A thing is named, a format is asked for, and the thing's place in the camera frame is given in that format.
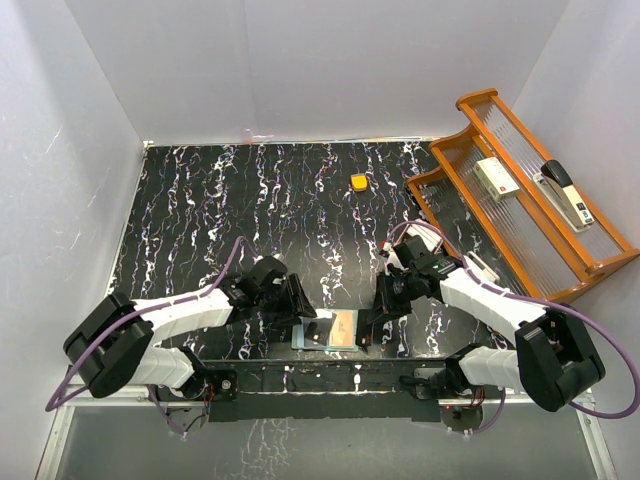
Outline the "gold credit card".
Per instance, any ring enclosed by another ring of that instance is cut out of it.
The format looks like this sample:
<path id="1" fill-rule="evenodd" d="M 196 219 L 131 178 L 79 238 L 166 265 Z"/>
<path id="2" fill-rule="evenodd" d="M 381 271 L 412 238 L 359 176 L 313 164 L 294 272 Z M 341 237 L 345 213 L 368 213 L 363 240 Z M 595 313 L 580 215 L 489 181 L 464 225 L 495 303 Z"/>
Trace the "gold credit card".
<path id="1" fill-rule="evenodd" d="M 329 335 L 329 346 L 348 349 L 355 346 L 357 312 L 354 310 L 335 310 L 332 312 L 332 327 Z"/>

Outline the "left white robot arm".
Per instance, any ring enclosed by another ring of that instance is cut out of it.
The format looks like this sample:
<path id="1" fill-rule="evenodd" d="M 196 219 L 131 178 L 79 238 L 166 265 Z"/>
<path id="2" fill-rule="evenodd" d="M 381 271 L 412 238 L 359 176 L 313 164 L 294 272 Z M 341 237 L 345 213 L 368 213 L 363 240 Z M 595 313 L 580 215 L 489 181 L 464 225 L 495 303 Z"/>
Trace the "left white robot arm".
<path id="1" fill-rule="evenodd" d="M 194 399 L 205 390 L 205 367 L 188 349 L 167 348 L 165 341 L 226 327 L 254 313 L 272 324 L 317 315 L 299 276 L 266 256 L 246 273 L 220 276 L 184 294 L 156 300 L 109 294 L 66 338 L 63 351 L 95 398 L 127 385 L 157 385 Z"/>

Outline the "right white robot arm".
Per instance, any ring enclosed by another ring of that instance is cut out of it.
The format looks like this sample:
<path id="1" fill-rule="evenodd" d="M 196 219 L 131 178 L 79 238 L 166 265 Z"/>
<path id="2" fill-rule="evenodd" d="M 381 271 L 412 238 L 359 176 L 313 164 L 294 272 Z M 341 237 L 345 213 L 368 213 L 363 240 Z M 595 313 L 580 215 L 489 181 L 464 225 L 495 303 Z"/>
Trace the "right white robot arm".
<path id="1" fill-rule="evenodd" d="M 604 364 L 574 315 L 510 298 L 482 281 L 468 262 L 434 254 L 417 235 L 386 242 L 380 253 L 386 265 L 376 277 L 373 306 L 364 314 L 367 326 L 405 316 L 413 301 L 430 297 L 466 312 L 512 346 L 467 345 L 428 378 L 432 391 L 466 397 L 480 386 L 510 388 L 555 412 L 604 378 Z"/>

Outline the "green card holder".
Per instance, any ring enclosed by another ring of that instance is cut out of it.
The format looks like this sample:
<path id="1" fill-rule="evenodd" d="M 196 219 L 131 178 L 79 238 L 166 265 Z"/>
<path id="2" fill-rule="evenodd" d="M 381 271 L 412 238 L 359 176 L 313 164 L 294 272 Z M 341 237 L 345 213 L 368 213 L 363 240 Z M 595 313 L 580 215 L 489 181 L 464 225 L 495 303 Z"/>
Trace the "green card holder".
<path id="1" fill-rule="evenodd" d="M 315 318 L 301 317 L 292 327 L 295 350 L 356 351 L 357 310 L 318 309 Z"/>

